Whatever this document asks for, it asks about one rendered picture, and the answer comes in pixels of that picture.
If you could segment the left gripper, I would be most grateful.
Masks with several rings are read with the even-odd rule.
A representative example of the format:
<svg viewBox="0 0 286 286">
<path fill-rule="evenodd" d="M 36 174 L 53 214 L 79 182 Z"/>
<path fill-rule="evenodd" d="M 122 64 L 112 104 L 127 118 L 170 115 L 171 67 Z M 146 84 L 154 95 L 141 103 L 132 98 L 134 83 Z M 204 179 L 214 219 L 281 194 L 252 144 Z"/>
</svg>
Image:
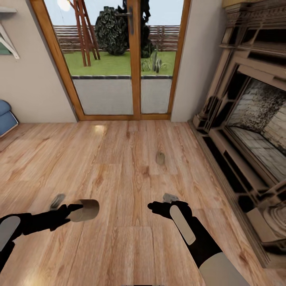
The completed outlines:
<svg viewBox="0 0 286 286">
<path fill-rule="evenodd" d="M 72 211 L 75 211 L 77 209 L 82 208 L 83 205 L 77 205 L 77 204 L 70 204 L 67 206 L 66 204 L 61 205 L 57 210 L 55 211 L 49 211 L 44 212 L 44 225 L 41 229 L 50 229 L 50 231 L 56 230 L 59 226 L 62 226 L 68 222 L 70 222 L 70 219 L 67 218 Z"/>
</svg>

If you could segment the pillar candle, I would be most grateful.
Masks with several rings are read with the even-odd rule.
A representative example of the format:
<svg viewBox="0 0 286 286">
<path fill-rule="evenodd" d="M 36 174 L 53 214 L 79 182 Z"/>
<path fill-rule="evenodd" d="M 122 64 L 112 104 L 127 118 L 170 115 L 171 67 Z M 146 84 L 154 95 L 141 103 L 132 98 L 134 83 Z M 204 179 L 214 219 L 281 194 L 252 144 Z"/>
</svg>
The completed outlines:
<svg viewBox="0 0 286 286">
<path fill-rule="evenodd" d="M 157 153 L 156 155 L 156 163 L 158 165 L 162 165 L 164 163 L 165 155 L 162 152 Z"/>
<path fill-rule="evenodd" d="M 73 204 L 83 205 L 82 208 L 72 211 L 68 218 L 72 222 L 81 222 L 95 219 L 100 211 L 100 205 L 94 199 L 78 199 Z"/>
</svg>

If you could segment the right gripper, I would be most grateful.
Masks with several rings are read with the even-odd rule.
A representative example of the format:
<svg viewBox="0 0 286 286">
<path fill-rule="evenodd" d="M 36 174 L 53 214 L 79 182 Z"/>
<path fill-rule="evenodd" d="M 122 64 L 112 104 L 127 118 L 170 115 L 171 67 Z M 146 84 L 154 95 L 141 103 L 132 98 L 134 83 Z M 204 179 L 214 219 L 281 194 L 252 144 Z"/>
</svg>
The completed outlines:
<svg viewBox="0 0 286 286">
<path fill-rule="evenodd" d="M 154 201 L 153 203 L 149 203 L 147 207 L 149 209 L 152 209 L 152 213 L 160 214 L 161 216 L 168 218 L 164 213 L 164 209 L 167 205 L 168 204 L 165 202 L 161 203 L 158 201 Z"/>
</svg>

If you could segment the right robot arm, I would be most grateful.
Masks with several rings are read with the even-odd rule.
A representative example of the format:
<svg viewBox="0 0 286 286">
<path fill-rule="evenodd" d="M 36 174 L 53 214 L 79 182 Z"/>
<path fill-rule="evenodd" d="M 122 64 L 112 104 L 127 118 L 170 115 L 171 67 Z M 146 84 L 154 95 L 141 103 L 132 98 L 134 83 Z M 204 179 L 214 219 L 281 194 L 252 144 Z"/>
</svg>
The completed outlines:
<svg viewBox="0 0 286 286">
<path fill-rule="evenodd" d="M 172 219 L 186 243 L 206 286 L 251 286 L 226 257 L 197 217 L 192 216 L 188 203 L 178 196 L 165 193 L 163 201 L 147 206 L 152 213 Z"/>
</svg>

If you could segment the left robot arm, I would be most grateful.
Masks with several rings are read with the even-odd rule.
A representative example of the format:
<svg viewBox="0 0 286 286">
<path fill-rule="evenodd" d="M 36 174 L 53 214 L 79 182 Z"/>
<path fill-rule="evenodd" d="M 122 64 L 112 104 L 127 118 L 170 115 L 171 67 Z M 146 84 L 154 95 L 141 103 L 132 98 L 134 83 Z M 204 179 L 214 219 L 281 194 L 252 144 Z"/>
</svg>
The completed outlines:
<svg viewBox="0 0 286 286">
<path fill-rule="evenodd" d="M 31 213 L 20 213 L 5 217 L 0 222 L 0 270 L 2 270 L 15 247 L 15 240 L 21 234 L 29 235 L 45 229 L 56 230 L 70 219 L 67 218 L 72 211 L 80 209 L 83 205 L 60 204 L 66 198 L 65 194 L 58 194 L 49 204 L 44 213 L 32 215 Z"/>
</svg>

